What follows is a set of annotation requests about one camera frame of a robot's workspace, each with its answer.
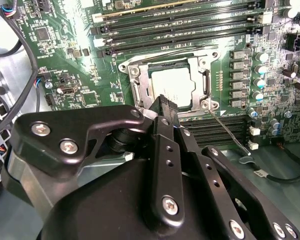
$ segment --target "black ram slot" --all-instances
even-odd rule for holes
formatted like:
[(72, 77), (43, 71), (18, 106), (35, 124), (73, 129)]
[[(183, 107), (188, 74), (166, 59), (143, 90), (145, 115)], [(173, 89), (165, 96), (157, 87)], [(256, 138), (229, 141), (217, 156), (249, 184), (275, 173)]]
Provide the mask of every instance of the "black ram slot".
[(140, 20), (138, 22), (133, 21), (133, 22), (129, 22), (129, 23), (114, 23), (111, 26), (108, 26), (108, 29), (110, 31), (114, 30), (114, 31), (118, 31), (118, 30), (124, 30), (125, 28), (130, 28), (130, 27), (135, 27), (136, 25), (138, 27), (141, 27), (142, 25), (150, 25), (153, 26), (154, 24), (158, 24), (158, 23), (169, 23), (172, 21), (181, 21), (183, 18), (185, 19), (191, 19), (191, 18), (195, 18), (197, 16), (201, 16), (204, 15), (206, 17), (210, 16), (210, 15), (215, 15), (215, 14), (223, 14), (223, 13), (234, 13), (237, 11), (243, 11), (243, 10), (247, 10), (247, 8), (249, 7), (249, 5), (247, 5), (247, 3), (241, 3), (241, 4), (236, 4), (236, 5), (232, 5), (232, 6), (224, 6), (224, 7), (219, 7), (219, 8), (212, 8), (212, 9), (207, 9), (205, 11), (200, 11), (200, 12), (192, 12), (192, 13), (180, 13), (180, 14), (175, 14), (172, 15), (170, 17), (167, 16), (162, 16), (162, 17), (155, 17), (154, 19), (145, 19), (145, 20)]
[(239, 16), (239, 17), (234, 17), (234, 18), (229, 18), (229, 19), (224, 19), (224, 20), (210, 20), (210, 21), (204, 21), (204, 22), (196, 22), (196, 23), (191, 23), (191, 24), (185, 24), (181, 26), (174, 26), (174, 27), (167, 27), (167, 28), (161, 28), (161, 29), (154, 29), (151, 31), (145, 31), (145, 32), (133, 32), (133, 33), (127, 33), (127, 34), (119, 34), (119, 35), (114, 35), (110, 36), (109, 38), (113, 39), (113, 41), (118, 41), (118, 40), (124, 40), (128, 38), (137, 38), (137, 37), (144, 37), (147, 35), (152, 35), (152, 34), (170, 34), (174, 33), (175, 31), (181, 31), (181, 30), (191, 30), (192, 28), (203, 28), (203, 27), (213, 27), (213, 26), (227, 26), (229, 24), (239, 24), (246, 22), (247, 17), (246, 16)]

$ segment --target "white connector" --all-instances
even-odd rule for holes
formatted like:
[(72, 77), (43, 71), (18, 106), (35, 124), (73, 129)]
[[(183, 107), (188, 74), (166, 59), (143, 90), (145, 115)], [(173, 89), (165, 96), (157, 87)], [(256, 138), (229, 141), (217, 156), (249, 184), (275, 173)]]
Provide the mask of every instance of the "white connector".
[(263, 15), (258, 16), (259, 24), (271, 24), (272, 23), (273, 12), (267, 11), (263, 13)]
[(257, 150), (259, 148), (259, 144), (258, 143), (254, 143), (252, 141), (249, 140), (248, 142), (249, 148), (253, 151), (253, 150)]
[(250, 134), (252, 136), (258, 136), (261, 133), (261, 130), (259, 128), (254, 128), (253, 126), (249, 127), (250, 129)]

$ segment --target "green circuit board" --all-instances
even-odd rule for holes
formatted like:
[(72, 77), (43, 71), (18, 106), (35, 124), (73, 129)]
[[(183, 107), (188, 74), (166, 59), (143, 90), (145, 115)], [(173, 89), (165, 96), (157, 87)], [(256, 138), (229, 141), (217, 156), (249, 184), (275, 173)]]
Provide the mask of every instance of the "green circuit board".
[[(269, 132), (274, 118), (282, 127), (277, 135), (300, 141), (300, 91), (296, 80), (282, 74), (297, 64), (300, 77), (300, 52), (285, 48), (285, 36), (300, 32), (297, 21), (284, 17), (290, 8), (281, 0), (18, 0), (15, 18), (37, 57), (52, 110), (135, 105), (130, 76), (120, 64), (211, 46), (221, 53), (210, 66), (215, 114), (232, 118), (253, 108), (261, 122), (260, 144), (266, 145), (274, 137)], [(268, 60), (260, 62), (258, 53)], [(258, 66), (267, 73), (257, 73)], [(262, 88), (254, 82), (259, 78)], [(287, 112), (292, 116), (285, 117)], [(181, 121), (210, 118), (194, 113)]]

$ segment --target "black cable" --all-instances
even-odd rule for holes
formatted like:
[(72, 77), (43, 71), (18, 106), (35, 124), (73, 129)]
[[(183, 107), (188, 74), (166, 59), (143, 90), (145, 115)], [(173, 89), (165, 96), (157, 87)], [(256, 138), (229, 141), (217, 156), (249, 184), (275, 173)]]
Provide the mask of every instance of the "black cable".
[(13, 105), (11, 110), (8, 112), (6, 117), (0, 122), (0, 132), (1, 132), (17, 116), (20, 109), (24, 105), (24, 103), (27, 99), (27, 96), (29, 95), (29, 92), (30, 92), (31, 88), (33, 87), (33, 83), (37, 79), (38, 64), (37, 64), (37, 59), (36, 59), (34, 53), (32, 52), (32, 50), (31, 50), (29, 44), (27, 43), (27, 41), (25, 40), (25, 38), (23, 37), (23, 34), (20, 32), (18, 26), (14, 23), (14, 21), (12, 19), (7, 19), (5, 17), (5, 15), (3, 14), (1, 8), (0, 8), (0, 16), (12, 28), (14, 33), (19, 38), (19, 40), (22, 43), (26, 53), (28, 54), (28, 57), (29, 57), (29, 60), (30, 60), (30, 63), (31, 63), (31, 68), (32, 68), (31, 76), (29, 78), (29, 81), (26, 83), (22, 93), (20, 94), (19, 98), (17, 99), (17, 101), (15, 102), (15, 104)]
[(36, 93), (35, 112), (38, 113), (40, 111), (40, 89), (39, 89), (39, 87), (35, 88), (35, 93)]
[(5, 53), (0, 53), (0, 58), (8, 57), (12, 54), (15, 54), (21, 48), (21, 46), (22, 46), (22, 43), (20, 40), (18, 40), (16, 45), (11, 50), (9, 50)]

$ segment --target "hole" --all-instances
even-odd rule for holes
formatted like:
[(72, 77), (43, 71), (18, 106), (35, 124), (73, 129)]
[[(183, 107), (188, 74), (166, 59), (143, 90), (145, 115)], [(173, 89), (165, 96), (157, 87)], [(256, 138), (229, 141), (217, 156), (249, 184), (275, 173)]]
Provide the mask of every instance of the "hole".
[(173, 166), (174, 166), (174, 164), (173, 164), (172, 161), (170, 161), (170, 160), (165, 161), (165, 163), (166, 163), (169, 167), (173, 167)]
[(166, 146), (166, 149), (167, 149), (169, 152), (173, 152), (173, 151), (174, 151), (170, 146)]
[(219, 184), (216, 180), (213, 180), (213, 184), (214, 184), (217, 188), (220, 188), (220, 184)]

